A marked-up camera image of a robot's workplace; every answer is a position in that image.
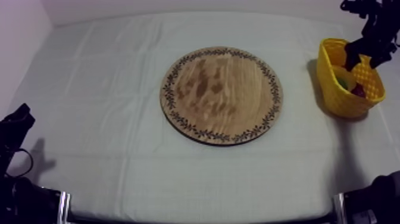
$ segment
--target wooden plate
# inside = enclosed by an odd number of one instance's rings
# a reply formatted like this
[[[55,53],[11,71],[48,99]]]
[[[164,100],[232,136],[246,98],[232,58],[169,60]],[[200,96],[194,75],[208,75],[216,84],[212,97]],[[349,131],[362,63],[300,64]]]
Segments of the wooden plate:
[[[161,108],[182,134],[211,145],[251,141],[271,128],[282,107],[274,71],[236,48],[191,52],[167,72]]]

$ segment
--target toy fruit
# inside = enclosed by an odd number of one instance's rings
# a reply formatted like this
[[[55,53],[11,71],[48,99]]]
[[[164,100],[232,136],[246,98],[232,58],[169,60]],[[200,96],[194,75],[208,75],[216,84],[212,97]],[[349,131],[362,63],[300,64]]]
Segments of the toy fruit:
[[[355,88],[351,91],[352,94],[365,98],[364,88],[361,84],[357,83]]]
[[[356,86],[355,77],[351,72],[348,72],[345,68],[340,66],[332,66],[335,78],[341,87],[350,91]]]
[[[336,77],[336,79],[337,79],[337,82],[339,82],[341,87],[343,87],[344,89],[348,90],[346,81],[344,81],[343,79],[341,79],[339,77]]]

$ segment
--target yellow basket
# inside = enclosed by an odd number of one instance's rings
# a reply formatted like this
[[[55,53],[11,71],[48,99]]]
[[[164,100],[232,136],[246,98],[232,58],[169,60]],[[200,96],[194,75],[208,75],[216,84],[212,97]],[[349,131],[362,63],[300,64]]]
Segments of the yellow basket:
[[[353,118],[366,113],[371,107],[386,97],[385,88],[376,69],[370,67],[370,57],[360,55],[361,63],[351,73],[364,88],[366,98],[352,94],[340,86],[332,66],[344,66],[347,41],[343,39],[324,39],[321,41],[317,62],[317,76],[324,95],[325,105],[333,114]]]

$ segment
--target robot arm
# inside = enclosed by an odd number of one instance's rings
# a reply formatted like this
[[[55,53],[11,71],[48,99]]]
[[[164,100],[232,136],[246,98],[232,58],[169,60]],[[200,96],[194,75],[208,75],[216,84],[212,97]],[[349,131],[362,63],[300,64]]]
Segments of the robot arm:
[[[390,61],[397,50],[397,33],[400,29],[400,0],[344,0],[340,8],[350,13],[368,16],[361,34],[362,38],[348,43],[345,67],[351,71],[359,62],[359,54],[371,57],[370,66],[375,69],[380,64]]]

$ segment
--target cable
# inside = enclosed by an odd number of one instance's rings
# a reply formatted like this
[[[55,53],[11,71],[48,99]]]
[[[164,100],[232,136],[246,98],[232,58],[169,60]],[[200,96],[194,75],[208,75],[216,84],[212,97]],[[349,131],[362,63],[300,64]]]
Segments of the cable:
[[[23,149],[23,148],[20,148],[20,149],[18,149],[18,150],[10,151],[10,152],[12,152],[12,153],[25,152],[25,153],[29,156],[29,159],[30,159],[30,166],[29,166],[28,170],[26,170],[24,173],[22,173],[22,174],[20,174],[20,175],[17,175],[17,176],[11,176],[11,175],[9,175],[9,174],[6,172],[5,174],[6,174],[9,178],[20,178],[20,177],[24,176],[25,174],[29,173],[29,172],[32,170],[32,168],[33,168],[33,157],[32,157],[32,155],[31,155],[28,151],[26,151],[26,150]]]

